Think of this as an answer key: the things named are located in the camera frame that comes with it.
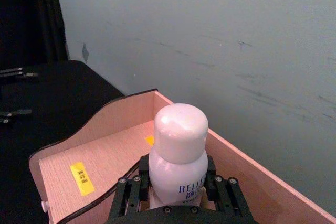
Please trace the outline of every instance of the black tablecloth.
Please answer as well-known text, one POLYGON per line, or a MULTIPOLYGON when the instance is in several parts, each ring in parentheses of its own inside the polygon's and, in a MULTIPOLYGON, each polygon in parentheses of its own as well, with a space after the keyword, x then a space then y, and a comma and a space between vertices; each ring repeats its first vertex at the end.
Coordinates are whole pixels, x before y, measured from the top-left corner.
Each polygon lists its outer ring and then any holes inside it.
POLYGON ((32 109, 0 125, 0 223, 47 223, 28 167, 39 148, 68 138, 104 104, 123 94, 80 61, 27 67, 38 83, 1 86, 0 111, 32 109))

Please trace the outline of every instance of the white bottle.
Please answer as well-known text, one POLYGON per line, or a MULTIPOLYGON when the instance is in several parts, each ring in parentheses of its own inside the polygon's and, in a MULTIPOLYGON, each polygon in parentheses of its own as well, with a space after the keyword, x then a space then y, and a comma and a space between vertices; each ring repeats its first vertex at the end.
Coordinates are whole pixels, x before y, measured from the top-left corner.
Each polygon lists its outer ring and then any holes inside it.
POLYGON ((157 113, 155 144, 149 154, 149 177, 154 191, 154 195, 150 194, 150 208, 199 205, 208 167, 207 130, 205 114, 192 105, 176 103, 157 113))

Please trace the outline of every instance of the yellow label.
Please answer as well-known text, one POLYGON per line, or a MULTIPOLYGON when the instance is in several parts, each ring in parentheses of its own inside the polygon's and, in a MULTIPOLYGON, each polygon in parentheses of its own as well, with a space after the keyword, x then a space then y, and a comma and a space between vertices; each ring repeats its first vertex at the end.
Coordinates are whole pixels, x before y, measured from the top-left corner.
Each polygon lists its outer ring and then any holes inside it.
POLYGON ((82 196, 94 192, 95 189, 82 162, 71 165, 70 169, 82 196))
POLYGON ((154 145, 154 136, 147 136, 147 137, 145 137, 145 140, 147 141, 147 143, 148 143, 150 146, 153 146, 153 145, 154 145))

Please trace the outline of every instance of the wooden drawer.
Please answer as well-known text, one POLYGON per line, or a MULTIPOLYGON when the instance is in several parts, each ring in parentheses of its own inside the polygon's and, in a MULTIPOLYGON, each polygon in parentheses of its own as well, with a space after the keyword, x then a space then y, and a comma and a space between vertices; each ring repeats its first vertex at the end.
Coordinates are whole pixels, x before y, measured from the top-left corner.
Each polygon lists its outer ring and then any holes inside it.
MULTIPOLYGON (((29 159, 51 223, 104 223, 119 177, 131 174, 150 151, 153 119, 172 102, 156 90, 114 100, 72 137, 46 146, 29 159), (70 166, 81 162, 94 191, 82 196, 70 166)), ((259 223, 336 223, 331 216, 228 141, 208 130, 206 151, 223 177, 238 178, 259 223)))

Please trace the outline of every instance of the bottle cap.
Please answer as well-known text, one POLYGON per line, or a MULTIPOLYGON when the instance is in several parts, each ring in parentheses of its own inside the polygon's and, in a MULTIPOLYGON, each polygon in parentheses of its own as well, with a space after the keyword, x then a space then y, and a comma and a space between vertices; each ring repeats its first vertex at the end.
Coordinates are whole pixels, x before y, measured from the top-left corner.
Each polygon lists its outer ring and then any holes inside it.
POLYGON ((154 119, 155 148, 166 161, 188 164, 205 148, 208 120, 195 106, 176 103, 162 108, 154 119))

